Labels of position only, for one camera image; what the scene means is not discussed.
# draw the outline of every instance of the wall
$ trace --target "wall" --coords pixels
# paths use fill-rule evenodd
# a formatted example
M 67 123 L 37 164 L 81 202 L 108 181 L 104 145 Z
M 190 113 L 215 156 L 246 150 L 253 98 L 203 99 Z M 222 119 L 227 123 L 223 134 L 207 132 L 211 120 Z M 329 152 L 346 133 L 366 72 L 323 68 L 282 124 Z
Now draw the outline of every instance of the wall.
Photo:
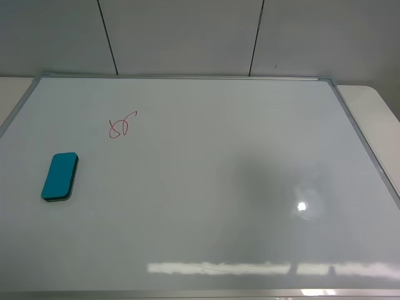
M 376 88 L 400 117 L 399 0 L 0 0 L 0 8 L 3 76 L 331 76 Z

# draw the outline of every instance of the whiteboard frame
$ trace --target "whiteboard frame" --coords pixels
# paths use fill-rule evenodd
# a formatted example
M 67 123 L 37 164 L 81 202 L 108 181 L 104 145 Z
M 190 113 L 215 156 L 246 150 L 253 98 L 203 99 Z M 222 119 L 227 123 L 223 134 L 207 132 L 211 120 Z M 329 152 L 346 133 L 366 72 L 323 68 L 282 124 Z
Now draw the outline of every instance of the whiteboard frame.
M 301 81 L 325 81 L 332 88 L 337 100 L 342 106 L 347 118 L 353 126 L 358 138 L 367 151 L 376 170 L 385 183 L 394 202 L 400 209 L 399 191 L 394 187 L 385 170 L 382 167 L 376 153 L 369 145 L 365 135 L 361 131 L 359 124 L 352 115 L 343 95 L 340 93 L 337 84 L 328 77 L 242 77 L 242 76 L 119 76 L 119 75 L 98 75 L 98 74 L 57 74 L 41 73 L 37 75 L 32 84 L 24 93 L 22 98 L 11 111 L 2 125 L 0 125 L 0 138 L 6 132 L 9 125 L 18 112 L 29 99 L 42 78 L 101 78 L 101 79 L 238 79 L 238 80 L 301 80 Z M 400 299 L 400 289 L 262 289 L 262 290 L 214 290 L 214 291 L 46 291 L 46 292 L 0 292 L 0 299 L 91 299 L 91 298 L 124 298 L 124 299 L 148 299 L 153 300 L 173 299 L 189 300 L 213 300 L 225 298 L 225 300 L 250 300 L 253 298 L 276 299 L 276 298 L 303 298 L 313 297 L 315 299 L 326 299 L 331 297 L 342 297 L 344 299 L 352 297 L 368 297 L 370 300 L 378 300 L 385 297 L 398 297 Z

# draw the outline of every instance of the whiteboard surface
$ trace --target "whiteboard surface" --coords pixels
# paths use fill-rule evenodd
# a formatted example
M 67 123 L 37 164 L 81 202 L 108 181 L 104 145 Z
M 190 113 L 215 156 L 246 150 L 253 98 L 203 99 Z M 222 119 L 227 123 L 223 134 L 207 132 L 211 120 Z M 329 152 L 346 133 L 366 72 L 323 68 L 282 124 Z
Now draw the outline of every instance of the whiteboard surface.
M 326 82 L 44 78 L 0 164 L 0 291 L 400 284 L 400 210 Z

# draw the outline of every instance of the whiteboard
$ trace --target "whiteboard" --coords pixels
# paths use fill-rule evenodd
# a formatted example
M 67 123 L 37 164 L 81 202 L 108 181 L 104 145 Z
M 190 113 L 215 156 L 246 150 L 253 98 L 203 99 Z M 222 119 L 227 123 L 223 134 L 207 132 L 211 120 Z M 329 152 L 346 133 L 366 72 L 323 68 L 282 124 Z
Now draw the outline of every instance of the whiteboard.
M 400 210 L 327 82 L 42 78 L 0 164 L 2 292 L 400 285 Z

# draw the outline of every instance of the teal eraser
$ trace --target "teal eraser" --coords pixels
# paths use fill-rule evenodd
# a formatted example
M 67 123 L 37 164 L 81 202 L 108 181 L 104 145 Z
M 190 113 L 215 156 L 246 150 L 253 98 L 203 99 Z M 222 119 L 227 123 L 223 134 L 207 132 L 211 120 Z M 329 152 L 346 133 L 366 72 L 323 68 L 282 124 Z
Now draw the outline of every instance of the teal eraser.
M 63 201 L 71 197 L 78 155 L 75 152 L 57 153 L 52 157 L 42 198 L 46 201 Z

